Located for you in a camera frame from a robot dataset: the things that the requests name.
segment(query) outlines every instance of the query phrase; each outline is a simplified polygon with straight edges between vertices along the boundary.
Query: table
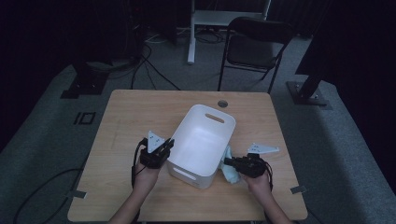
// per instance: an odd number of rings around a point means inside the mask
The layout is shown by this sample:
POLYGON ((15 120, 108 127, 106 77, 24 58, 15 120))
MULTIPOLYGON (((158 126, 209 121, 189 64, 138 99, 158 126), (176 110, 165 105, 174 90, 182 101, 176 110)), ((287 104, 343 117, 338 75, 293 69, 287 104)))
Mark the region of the table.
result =
POLYGON ((191 0, 191 34, 189 55, 187 63, 195 62, 195 25, 217 25, 228 26, 237 17, 252 17, 266 20, 271 0, 266 0, 262 13, 257 12, 236 12, 236 11, 212 11, 195 10, 195 0, 191 0))
MULTIPOLYGON (((163 138, 173 135, 193 105, 202 104, 233 116, 236 126, 230 140, 235 157, 247 155, 252 143, 279 147, 263 154, 274 170, 274 197, 291 219, 307 217, 289 152, 270 96, 260 92, 222 91, 113 91, 92 145, 74 198, 71 221, 105 221, 118 210, 131 187, 134 150, 153 131, 163 138), (225 100, 228 106, 218 106, 225 100)), ((166 167, 141 208, 140 221, 264 220, 262 208, 242 180, 228 183, 218 171, 208 189, 197 189, 170 176, 166 167)))

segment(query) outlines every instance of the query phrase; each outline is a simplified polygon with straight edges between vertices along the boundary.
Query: gray carpet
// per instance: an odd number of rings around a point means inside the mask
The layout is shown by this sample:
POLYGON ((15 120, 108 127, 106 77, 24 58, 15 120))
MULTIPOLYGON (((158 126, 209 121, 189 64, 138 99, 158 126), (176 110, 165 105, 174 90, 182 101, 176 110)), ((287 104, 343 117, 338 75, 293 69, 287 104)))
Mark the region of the gray carpet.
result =
MULTIPOLYGON (((325 82, 319 86, 332 110, 295 105, 290 97, 285 83, 306 79, 294 73, 309 43, 299 37, 291 41, 271 93, 297 178, 307 188, 303 195, 310 213, 300 223, 395 223, 395 195, 335 87, 325 82)), ((222 43, 197 42, 194 65, 187 64, 186 37, 181 36, 176 46, 159 38, 151 39, 148 45, 152 48, 149 61, 183 91, 217 89, 222 43)), ((136 73, 134 89, 175 89, 146 65, 136 73)), ((240 77, 239 73, 230 70, 224 76, 223 91, 267 90, 269 78, 259 81, 260 75, 240 77)), ((74 100, 60 99, 76 75, 71 66, 52 80, 29 118, 0 154, 0 223, 12 223, 17 212, 18 223, 41 223, 52 214, 55 216, 49 223, 69 223, 71 200, 66 196, 78 176, 76 170, 50 181, 22 210, 18 209, 52 176, 81 167, 111 92, 130 89, 132 74, 132 70, 112 73, 102 95, 81 95, 74 100), (95 113, 92 124, 76 122, 78 113, 95 113)))

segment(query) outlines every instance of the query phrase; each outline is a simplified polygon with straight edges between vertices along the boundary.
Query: white container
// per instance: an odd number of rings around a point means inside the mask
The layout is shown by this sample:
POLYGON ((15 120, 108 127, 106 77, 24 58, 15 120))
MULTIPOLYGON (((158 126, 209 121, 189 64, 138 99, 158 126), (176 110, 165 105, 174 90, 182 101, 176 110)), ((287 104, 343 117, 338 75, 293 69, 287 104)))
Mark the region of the white container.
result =
POLYGON ((172 136, 169 173, 198 189, 209 188, 234 128, 232 116, 194 105, 172 136))

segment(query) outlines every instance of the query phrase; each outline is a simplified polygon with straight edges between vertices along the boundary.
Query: black chair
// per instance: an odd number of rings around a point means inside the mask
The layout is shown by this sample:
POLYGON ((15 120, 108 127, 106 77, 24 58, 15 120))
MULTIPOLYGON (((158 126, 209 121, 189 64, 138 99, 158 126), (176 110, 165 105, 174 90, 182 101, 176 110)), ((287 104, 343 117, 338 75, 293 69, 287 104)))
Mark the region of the black chair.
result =
POLYGON ((292 27, 285 22, 263 21, 249 17, 232 20, 227 27, 218 91, 220 91, 224 67, 264 72, 261 80, 275 68, 268 89, 270 93, 283 50, 293 37, 292 27), (278 45, 278 50, 273 50, 275 44, 278 45))

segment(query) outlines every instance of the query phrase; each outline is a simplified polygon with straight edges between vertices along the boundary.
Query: chair backrest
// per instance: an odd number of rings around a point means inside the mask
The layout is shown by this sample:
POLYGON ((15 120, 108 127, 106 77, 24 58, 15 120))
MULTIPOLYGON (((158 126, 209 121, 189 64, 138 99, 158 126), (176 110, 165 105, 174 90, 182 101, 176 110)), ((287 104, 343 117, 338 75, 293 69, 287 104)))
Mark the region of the chair backrest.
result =
POLYGON ((294 37, 292 27, 281 21, 263 21, 250 17, 238 17, 233 19, 228 25, 228 33, 234 30, 237 33, 246 35, 252 39, 275 42, 288 45, 294 37))

